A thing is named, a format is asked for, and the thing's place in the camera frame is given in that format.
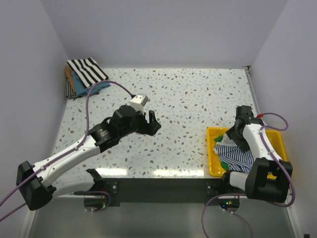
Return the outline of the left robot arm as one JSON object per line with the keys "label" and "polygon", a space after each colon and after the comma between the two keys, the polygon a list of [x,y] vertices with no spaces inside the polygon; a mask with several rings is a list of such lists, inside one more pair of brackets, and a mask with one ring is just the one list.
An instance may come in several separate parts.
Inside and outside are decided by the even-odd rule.
{"label": "left robot arm", "polygon": [[111,117],[93,126],[81,140],[63,151],[34,164],[25,161],[18,166],[16,185],[29,210],[47,205],[57,187],[53,182],[79,163],[116,146],[130,134],[154,136],[161,129],[155,112],[147,114],[123,105]]}

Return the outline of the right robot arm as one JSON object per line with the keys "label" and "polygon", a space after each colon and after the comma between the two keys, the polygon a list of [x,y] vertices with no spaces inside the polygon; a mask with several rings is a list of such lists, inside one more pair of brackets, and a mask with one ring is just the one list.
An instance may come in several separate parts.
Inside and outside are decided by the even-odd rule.
{"label": "right robot arm", "polygon": [[229,165],[220,188],[227,195],[239,189],[249,199],[289,207],[295,201],[293,167],[271,145],[262,117],[254,116],[250,106],[236,108],[234,125],[214,147],[220,161]]}

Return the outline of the blue white striped tank top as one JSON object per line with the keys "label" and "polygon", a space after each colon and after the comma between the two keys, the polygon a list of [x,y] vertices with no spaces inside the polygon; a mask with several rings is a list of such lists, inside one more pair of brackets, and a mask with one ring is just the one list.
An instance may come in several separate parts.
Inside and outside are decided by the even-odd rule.
{"label": "blue white striped tank top", "polygon": [[225,162],[230,166],[231,171],[238,171],[249,174],[254,163],[251,151],[242,152],[238,146],[224,134],[216,139],[214,152],[220,162]]}

